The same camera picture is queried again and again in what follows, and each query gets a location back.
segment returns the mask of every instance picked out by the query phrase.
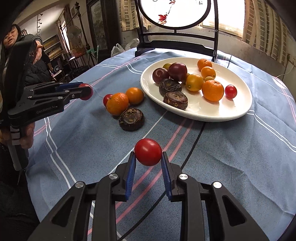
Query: red cherry tomato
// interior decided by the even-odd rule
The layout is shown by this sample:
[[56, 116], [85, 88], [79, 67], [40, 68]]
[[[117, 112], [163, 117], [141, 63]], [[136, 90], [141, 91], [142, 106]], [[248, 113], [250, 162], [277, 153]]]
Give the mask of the red cherry tomato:
[[107, 101], [111, 98], [112, 94], [107, 94], [103, 98], [103, 104], [106, 107]]
[[144, 138], [136, 143], [135, 155], [141, 164], [151, 167], [160, 161], [162, 149], [156, 141]]
[[237, 89], [233, 85], [228, 85], [225, 88], [225, 95], [229, 99], [233, 99], [237, 95]]
[[90, 95], [89, 95], [89, 96], [85, 96], [85, 97], [81, 97], [81, 98], [80, 98], [81, 100], [89, 100], [90, 97], [92, 97], [92, 95], [94, 94], [94, 91], [93, 91], [92, 87], [91, 87], [89, 84], [85, 84], [85, 83], [83, 83], [83, 84], [80, 84], [78, 87], [79, 87], [79, 88], [80, 88], [80, 87], [90, 87], [90, 88], [91, 88], [91, 93], [90, 93]]

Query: plate rim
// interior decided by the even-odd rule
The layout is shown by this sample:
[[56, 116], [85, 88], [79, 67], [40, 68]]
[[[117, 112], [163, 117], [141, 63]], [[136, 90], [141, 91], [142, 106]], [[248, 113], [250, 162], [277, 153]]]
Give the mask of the plate rim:
[[[182, 56], [182, 57], [165, 58], [165, 59], [162, 59], [162, 60], [156, 61], [156, 62], [152, 63], [151, 65], [156, 64], [156, 63], [158, 63], [158, 62], [161, 62], [161, 61], [163, 61], [163, 60], [173, 60], [173, 59], [180, 59], [180, 58], [194, 59], [194, 60], [196, 60], [196, 61], [200, 60], [200, 58], [191, 58], [191, 57], [183, 57], [183, 56]], [[147, 69], [150, 68], [151, 65], [149, 65], [149, 66], [143, 71], [143, 73], [141, 74], [141, 77], [140, 77], [140, 84], [141, 84], [141, 87], [142, 87], [143, 91], [148, 95], [148, 97], [149, 97], [150, 99], [152, 99], [155, 103], [157, 103], [157, 104], [160, 105], [161, 107], [163, 107], [163, 108], [169, 110], [170, 112], [175, 113], [176, 115], [180, 115], [180, 116], [183, 116], [183, 117], [186, 117], [186, 118], [189, 118], [189, 119], [193, 119], [193, 120], [201, 120], [201, 121], [206, 120], [206, 121], [208, 121], [208, 122], [223, 122], [223, 121], [235, 120], [235, 119], [238, 119], [238, 118], [244, 116], [244, 115], [250, 110], [250, 108], [251, 108], [251, 106], [252, 106], [252, 103], [253, 103], [253, 95], [252, 95], [252, 92], [251, 92], [249, 86], [246, 84], [246, 82], [245, 82], [241, 77], [239, 77], [236, 73], [234, 73], [233, 71], [231, 71], [230, 69], [228, 69], [228, 68], [226, 68], [226, 67], [220, 65], [221, 67], [223, 67], [223, 68], [225, 68], [226, 70], [228, 70], [228, 71], [232, 72], [233, 74], [235, 74], [235, 75], [236, 75], [236, 76], [237, 76], [237, 77], [238, 77], [238, 78], [239, 78], [239, 79], [245, 84], [245, 86], [247, 87], [247, 90], [248, 90], [248, 92], [249, 92], [249, 94], [250, 94], [250, 97], [251, 97], [251, 99], [250, 99], [251, 101], [250, 101], [250, 105], [249, 105], [249, 107], [248, 107], [248, 110], [247, 110], [246, 112], [243, 112], [243, 113], [240, 114], [240, 115], [236, 115], [236, 116], [232, 116], [232, 117], [219, 117], [219, 116], [209, 116], [209, 115], [193, 114], [193, 113], [187, 112], [187, 111], [185, 111], [185, 110], [177, 109], [177, 108], [175, 108], [175, 107], [173, 107], [173, 106], [170, 106], [170, 105], [168, 105], [168, 104], [162, 102], [161, 100], [157, 99], [157, 98], [154, 97], [149, 91], [147, 91], [147, 89], [145, 88], [144, 83], [143, 83], [143, 75], [145, 74], [145, 72], [147, 71]]]

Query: white plate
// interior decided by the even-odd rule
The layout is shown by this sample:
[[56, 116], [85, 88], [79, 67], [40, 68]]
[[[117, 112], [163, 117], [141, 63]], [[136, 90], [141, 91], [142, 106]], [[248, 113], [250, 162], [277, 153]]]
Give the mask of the white plate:
[[160, 60], [147, 67], [141, 75], [141, 87], [150, 99], [164, 107], [165, 109], [189, 118], [199, 121], [221, 122], [234, 120], [245, 115], [252, 105], [252, 94], [247, 84], [229, 69], [213, 63], [216, 71], [215, 80], [219, 81], [225, 88], [227, 85], [234, 85], [237, 89], [237, 96], [229, 100], [225, 94], [219, 102], [209, 102], [202, 94], [202, 91], [189, 93], [185, 85], [182, 85], [182, 92], [188, 98], [188, 107], [186, 110], [180, 110], [163, 102], [163, 97], [159, 93], [158, 86], [152, 79], [152, 73], [155, 69], [163, 67], [166, 63], [181, 62], [187, 66], [188, 73], [200, 74], [197, 68], [196, 58], [178, 57]]

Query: plastic bag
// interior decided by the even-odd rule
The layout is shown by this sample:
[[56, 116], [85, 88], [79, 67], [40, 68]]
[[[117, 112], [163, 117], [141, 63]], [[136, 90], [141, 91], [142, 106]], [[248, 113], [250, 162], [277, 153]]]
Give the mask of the plastic bag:
[[139, 39], [135, 38], [126, 45], [125, 49], [123, 49], [123, 47], [120, 44], [116, 44], [116, 46], [114, 46], [111, 51], [111, 57], [137, 47], [139, 42], [140, 42]]

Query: white cable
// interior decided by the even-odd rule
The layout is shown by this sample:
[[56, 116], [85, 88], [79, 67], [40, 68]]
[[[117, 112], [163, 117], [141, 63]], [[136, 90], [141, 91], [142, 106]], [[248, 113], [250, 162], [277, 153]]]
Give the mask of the white cable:
[[[294, 68], [294, 65], [292, 66], [292, 69], [293, 68]], [[289, 71], [289, 73], [291, 73], [292, 69]], [[289, 74], [289, 73], [286, 73], [286, 74]], [[277, 76], [277, 78], [280, 77], [280, 76], [282, 76], [282, 75], [286, 75], [286, 74], [280, 74], [279, 76]]]

